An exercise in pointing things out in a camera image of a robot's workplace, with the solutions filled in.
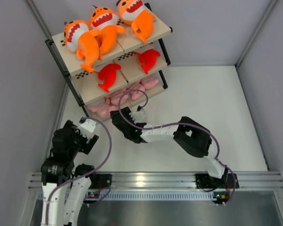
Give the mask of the pink striped plush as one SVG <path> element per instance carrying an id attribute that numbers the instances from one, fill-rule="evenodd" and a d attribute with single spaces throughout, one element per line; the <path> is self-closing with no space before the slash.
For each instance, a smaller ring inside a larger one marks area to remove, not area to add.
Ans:
<path id="1" fill-rule="evenodd" d="M 87 108 L 91 110 L 93 113 L 97 113 L 99 117 L 101 118 L 109 118 L 111 111 L 116 111 L 117 107 L 114 105 L 109 105 L 106 103 L 101 103 L 98 105 L 88 105 Z"/>
<path id="2" fill-rule="evenodd" d="M 140 81 L 140 84 L 145 88 L 145 90 L 154 88 L 158 83 L 159 79 L 156 77 L 156 74 L 149 75 Z"/>
<path id="3" fill-rule="evenodd" d="M 135 101 L 142 97 L 143 92 L 145 91 L 145 87 L 141 84 L 140 81 L 131 84 L 127 89 L 132 90 L 129 94 L 132 101 Z"/>
<path id="4" fill-rule="evenodd" d="M 120 105 L 123 105 L 129 98 L 128 94 L 125 94 L 123 97 L 121 97 L 125 92 L 127 91 L 126 87 L 123 87 L 109 95 L 107 95 L 105 98 L 109 100 L 111 105 L 118 106 L 118 102 L 121 100 Z"/>

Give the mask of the large red shark plush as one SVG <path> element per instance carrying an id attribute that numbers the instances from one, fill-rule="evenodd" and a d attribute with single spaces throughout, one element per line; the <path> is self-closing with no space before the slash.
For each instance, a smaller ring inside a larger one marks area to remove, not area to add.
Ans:
<path id="1" fill-rule="evenodd" d="M 104 66 L 100 71 L 96 72 L 98 79 L 103 81 L 103 84 L 98 86 L 105 92 L 109 92 L 109 88 L 115 83 L 117 77 L 117 70 L 121 69 L 121 65 L 110 63 Z"/>

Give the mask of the small red shark plush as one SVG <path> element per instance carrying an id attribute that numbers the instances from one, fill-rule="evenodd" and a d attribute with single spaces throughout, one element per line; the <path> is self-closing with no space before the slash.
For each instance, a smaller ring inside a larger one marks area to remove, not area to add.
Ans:
<path id="1" fill-rule="evenodd" d="M 156 64 L 157 58 L 160 57 L 160 52 L 154 49 L 149 49 L 142 53 L 134 51 L 134 53 L 138 56 L 140 67 L 146 74 L 149 73 L 149 70 Z"/>

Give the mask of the orange shark plush face down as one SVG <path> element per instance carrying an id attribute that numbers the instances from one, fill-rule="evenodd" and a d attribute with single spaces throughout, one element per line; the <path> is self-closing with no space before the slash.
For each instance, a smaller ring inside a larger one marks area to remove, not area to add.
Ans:
<path id="1" fill-rule="evenodd" d="M 92 73 L 93 65 L 99 59 L 100 48 L 97 37 L 101 35 L 98 29 L 91 29 L 87 21 L 73 20 L 64 22 L 64 42 L 67 48 L 74 52 L 77 58 L 83 60 L 81 68 Z"/>

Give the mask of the orange shark plush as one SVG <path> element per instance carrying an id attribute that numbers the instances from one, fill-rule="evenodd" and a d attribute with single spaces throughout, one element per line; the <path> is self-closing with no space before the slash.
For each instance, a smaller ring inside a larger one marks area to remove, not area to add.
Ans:
<path id="1" fill-rule="evenodd" d="M 117 43 L 118 34 L 124 34 L 124 27 L 117 24 L 117 13 L 108 7 L 97 7 L 93 5 L 93 12 L 89 19 L 89 26 L 91 29 L 97 29 L 100 31 L 100 35 L 97 36 L 97 42 L 99 45 L 99 60 L 102 60 L 103 56 L 111 52 Z"/>

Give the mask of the orange shark plush facing up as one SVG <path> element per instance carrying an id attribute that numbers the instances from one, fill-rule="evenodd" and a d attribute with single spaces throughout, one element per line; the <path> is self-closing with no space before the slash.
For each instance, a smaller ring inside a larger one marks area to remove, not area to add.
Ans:
<path id="1" fill-rule="evenodd" d="M 116 7 L 119 18 L 131 27 L 139 40 L 147 44 L 156 16 L 148 11 L 142 0 L 118 0 Z"/>

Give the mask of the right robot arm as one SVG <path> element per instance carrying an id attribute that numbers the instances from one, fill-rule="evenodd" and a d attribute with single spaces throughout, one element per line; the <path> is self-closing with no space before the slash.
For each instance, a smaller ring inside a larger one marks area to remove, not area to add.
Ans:
<path id="1" fill-rule="evenodd" d="M 197 176 L 198 188 L 225 188 L 228 181 L 228 169 L 218 157 L 220 144 L 211 132 L 187 116 L 180 121 L 164 125 L 150 125 L 138 122 L 144 119 L 142 108 L 132 112 L 129 107 L 110 112 L 112 124 L 124 137 L 136 144 L 157 141 L 174 141 L 188 155 L 203 160 L 207 174 Z"/>

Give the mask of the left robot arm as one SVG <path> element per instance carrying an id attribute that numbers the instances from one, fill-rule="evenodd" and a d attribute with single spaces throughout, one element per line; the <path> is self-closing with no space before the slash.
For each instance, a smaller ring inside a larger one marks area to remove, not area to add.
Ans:
<path id="1" fill-rule="evenodd" d="M 74 166 L 78 153 L 89 154 L 98 140 L 93 132 L 96 122 L 81 121 L 79 126 L 67 120 L 52 138 L 49 157 L 41 166 L 42 226 L 75 226 L 88 188 L 97 183 L 91 165 Z"/>

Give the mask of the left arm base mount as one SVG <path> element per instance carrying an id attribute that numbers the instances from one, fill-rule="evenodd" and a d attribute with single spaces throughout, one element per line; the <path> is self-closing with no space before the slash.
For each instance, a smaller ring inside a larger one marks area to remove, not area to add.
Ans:
<path id="1" fill-rule="evenodd" d="M 90 176 L 91 186 L 90 189 L 101 189 L 105 187 L 110 187 L 112 183 L 112 175 L 111 174 L 97 174 L 93 173 Z"/>

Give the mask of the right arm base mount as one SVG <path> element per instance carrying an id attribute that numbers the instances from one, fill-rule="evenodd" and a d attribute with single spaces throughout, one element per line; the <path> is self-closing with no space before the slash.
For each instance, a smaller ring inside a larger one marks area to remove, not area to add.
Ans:
<path id="1" fill-rule="evenodd" d="M 227 173 L 223 175 L 221 179 L 211 177 L 209 174 L 201 173 L 195 175 L 196 187 L 203 190 L 215 190 L 215 189 L 234 189 L 239 188 L 239 182 L 236 174 Z"/>

